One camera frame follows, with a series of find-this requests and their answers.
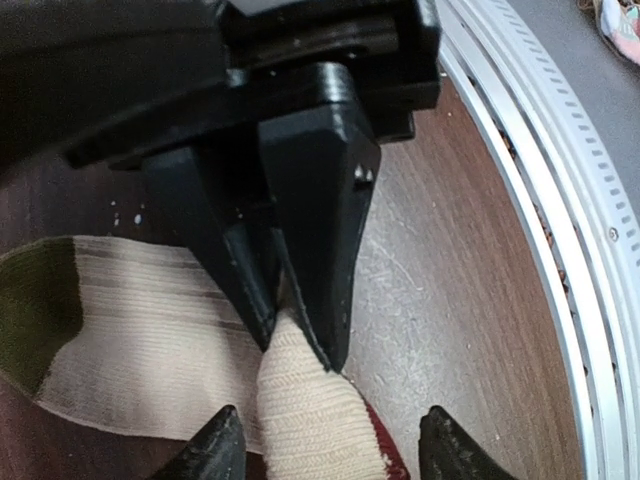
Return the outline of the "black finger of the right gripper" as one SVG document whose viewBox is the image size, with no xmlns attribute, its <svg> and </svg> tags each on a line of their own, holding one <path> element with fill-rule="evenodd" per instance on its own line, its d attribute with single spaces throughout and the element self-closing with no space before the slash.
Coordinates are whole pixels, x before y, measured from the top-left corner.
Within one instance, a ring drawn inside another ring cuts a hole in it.
<svg viewBox="0 0 640 480">
<path fill-rule="evenodd" d="M 288 112 L 258 127 L 274 240 L 299 325 L 324 368 L 339 372 L 381 151 L 345 66 L 316 63 L 286 79 Z"/>
<path fill-rule="evenodd" d="M 187 146 L 144 159 L 142 172 L 173 230 L 266 350 L 275 325 L 278 255 L 257 165 Z"/>
</svg>

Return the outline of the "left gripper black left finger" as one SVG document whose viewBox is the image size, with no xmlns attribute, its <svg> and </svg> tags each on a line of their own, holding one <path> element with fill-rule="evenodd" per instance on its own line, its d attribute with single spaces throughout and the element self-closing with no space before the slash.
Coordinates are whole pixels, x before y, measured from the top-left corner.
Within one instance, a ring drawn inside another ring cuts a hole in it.
<svg viewBox="0 0 640 480">
<path fill-rule="evenodd" d="M 150 479 L 236 480 L 246 474 L 246 441 L 238 412 L 222 407 Z"/>
</svg>

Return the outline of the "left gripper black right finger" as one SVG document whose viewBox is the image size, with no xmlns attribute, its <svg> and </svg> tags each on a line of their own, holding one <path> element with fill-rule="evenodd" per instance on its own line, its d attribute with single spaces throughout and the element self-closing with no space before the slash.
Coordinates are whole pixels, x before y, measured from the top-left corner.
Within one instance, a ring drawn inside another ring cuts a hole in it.
<svg viewBox="0 0 640 480">
<path fill-rule="evenodd" d="M 515 480 L 441 406 L 421 418 L 422 480 Z"/>
</svg>

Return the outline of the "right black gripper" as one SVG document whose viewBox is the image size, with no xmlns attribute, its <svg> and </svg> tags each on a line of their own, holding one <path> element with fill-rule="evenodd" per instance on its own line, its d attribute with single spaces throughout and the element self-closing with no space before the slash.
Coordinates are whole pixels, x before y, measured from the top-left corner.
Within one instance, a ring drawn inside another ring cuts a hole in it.
<svg viewBox="0 0 640 480">
<path fill-rule="evenodd" d="M 124 165 L 324 104 L 433 106 L 431 1 L 5 1 L 1 166 Z"/>
</svg>

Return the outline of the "striped beige green sock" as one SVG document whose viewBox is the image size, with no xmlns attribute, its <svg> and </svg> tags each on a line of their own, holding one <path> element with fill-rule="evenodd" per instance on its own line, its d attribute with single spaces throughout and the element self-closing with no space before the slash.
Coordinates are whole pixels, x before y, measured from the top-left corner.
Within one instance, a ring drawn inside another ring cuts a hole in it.
<svg viewBox="0 0 640 480">
<path fill-rule="evenodd" d="M 58 237 L 1 258 L 1 374 L 66 420 L 186 440 L 226 405 L 271 479 L 405 479 L 376 412 L 290 309 L 259 348 L 183 248 Z"/>
</svg>

